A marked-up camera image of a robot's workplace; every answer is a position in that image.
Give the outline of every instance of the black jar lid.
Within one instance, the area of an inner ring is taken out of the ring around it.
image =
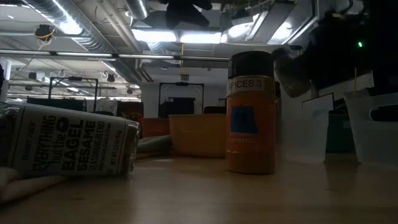
[[[270,53],[248,51],[229,58],[228,78],[251,75],[274,77],[274,61]]]

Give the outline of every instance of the white cloth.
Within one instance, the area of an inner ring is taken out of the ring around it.
[[[35,194],[67,179],[59,175],[31,179],[21,178],[18,171],[8,167],[0,167],[0,203]]]

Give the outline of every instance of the seasoning jar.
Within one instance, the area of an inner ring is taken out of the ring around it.
[[[0,103],[0,166],[33,176],[128,174],[139,130],[113,116]]]
[[[243,52],[229,60],[228,169],[245,174],[275,171],[275,81],[267,52]]]

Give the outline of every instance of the blue label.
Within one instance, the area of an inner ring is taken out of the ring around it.
[[[231,132],[258,134],[252,106],[234,106],[231,110]]]

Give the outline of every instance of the table surface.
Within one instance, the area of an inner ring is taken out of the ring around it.
[[[344,159],[242,175],[224,160],[139,161],[132,175],[59,184],[0,208],[1,223],[398,223],[398,171]]]

